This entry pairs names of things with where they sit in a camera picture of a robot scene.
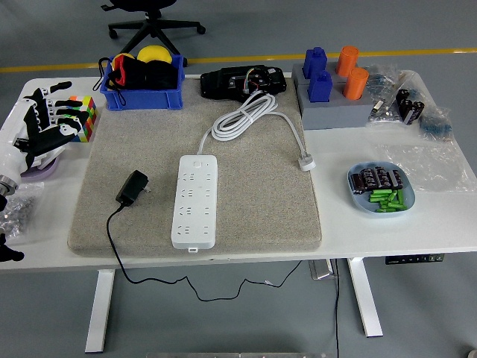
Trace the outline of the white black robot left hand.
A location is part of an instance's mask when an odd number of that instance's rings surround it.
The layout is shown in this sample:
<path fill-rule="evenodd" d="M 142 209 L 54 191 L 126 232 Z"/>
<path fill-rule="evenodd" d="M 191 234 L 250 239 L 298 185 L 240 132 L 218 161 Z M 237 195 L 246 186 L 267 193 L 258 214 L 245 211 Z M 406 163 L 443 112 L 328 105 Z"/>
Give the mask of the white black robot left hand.
<path fill-rule="evenodd" d="M 95 117 L 92 98 L 57 97 L 70 81 L 40 87 L 20 98 L 1 127 L 1 176 L 20 183 L 21 174 L 43 169 Z"/>

